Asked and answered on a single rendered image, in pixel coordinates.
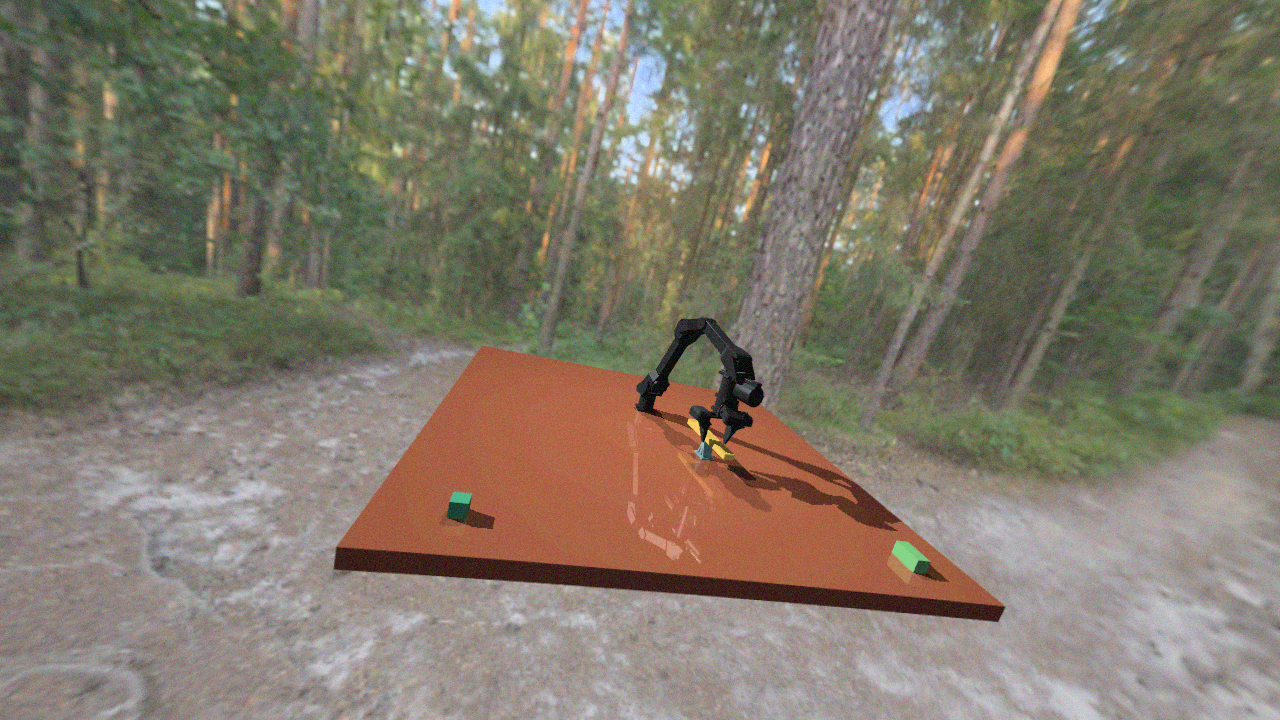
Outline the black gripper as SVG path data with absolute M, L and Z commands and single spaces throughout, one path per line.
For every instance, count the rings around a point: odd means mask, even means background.
M 713 411 L 708 411 L 708 410 L 707 410 L 707 407 L 704 407 L 704 406 L 696 406 L 696 405 L 692 405 L 692 407 L 690 407 L 690 411 L 689 411 L 689 414 L 690 414 L 690 415 L 691 415 L 691 416 L 692 416 L 692 418 L 694 418 L 695 420 L 698 420 L 698 423 L 699 423 L 699 428 L 700 428 L 700 436 L 701 436 L 701 442 L 704 442 L 704 441 L 705 441 L 705 438 L 707 438 L 707 432 L 708 432 L 708 428 L 709 428 L 709 427 L 712 425 L 712 423 L 710 423 L 710 418 L 716 418 L 716 419 L 722 419 L 722 418 L 721 418 L 721 415 L 717 415 L 717 414 L 716 414 L 716 413 L 717 413 L 717 409 L 718 409 L 718 407 L 719 407 L 719 406 L 721 406 L 722 404 L 724 404 L 724 405 L 727 405 L 727 406 L 730 406 L 730 407 L 733 407 L 733 405 L 735 405 L 735 404 L 737 404 L 737 405 L 739 405 L 739 400 L 737 400 L 737 398 L 735 398 L 735 397 L 731 397 L 731 396 L 727 396 L 727 395 L 722 395 L 722 393 L 721 393 L 719 391 L 718 391 L 718 393 L 716 393 L 716 397 L 717 397 L 717 398 L 716 398 L 716 405 L 714 405 L 714 406 L 713 406 L 713 405 L 710 406 L 710 409 L 712 409 Z M 723 405 L 723 406 L 724 406 L 724 405 Z M 735 433 L 736 430 L 739 430 L 739 429 L 744 429 L 745 427 L 753 427 L 753 416 L 749 416 L 749 418 L 748 418 L 748 423 L 746 423 L 745 425 L 740 424 L 740 425 L 739 425 L 739 428 L 733 428 L 733 427 L 727 427 L 727 425 L 726 425 L 726 427 L 724 427 L 724 437 L 723 437 L 723 443 L 726 445 L 726 443 L 727 443 L 727 442 L 730 441 L 730 438 L 731 438 L 731 437 L 733 436 L 733 433 Z

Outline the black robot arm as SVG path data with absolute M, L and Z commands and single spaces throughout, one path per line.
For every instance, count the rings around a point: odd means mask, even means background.
M 756 407 L 762 404 L 764 397 L 762 383 L 755 382 L 751 355 L 733 345 L 714 319 L 701 316 L 698 319 L 678 320 L 675 328 L 675 341 L 669 345 L 664 357 L 657 369 L 648 373 L 644 380 L 636 387 L 637 393 L 640 393 L 639 402 L 635 404 L 637 411 L 655 413 L 653 410 L 655 398 L 657 396 L 662 396 L 668 388 L 669 372 L 678 363 L 678 357 L 681 357 L 685 348 L 696 342 L 701 334 L 707 334 L 716 346 L 721 354 L 721 363 L 724 365 L 724 369 L 719 372 L 723 375 L 719 392 L 739 398 L 750 407 Z M 739 411 L 737 404 L 733 407 L 723 405 L 717 409 L 716 414 L 721 415 L 724 425 L 739 428 L 740 424 L 745 425 L 748 423 L 749 414 Z

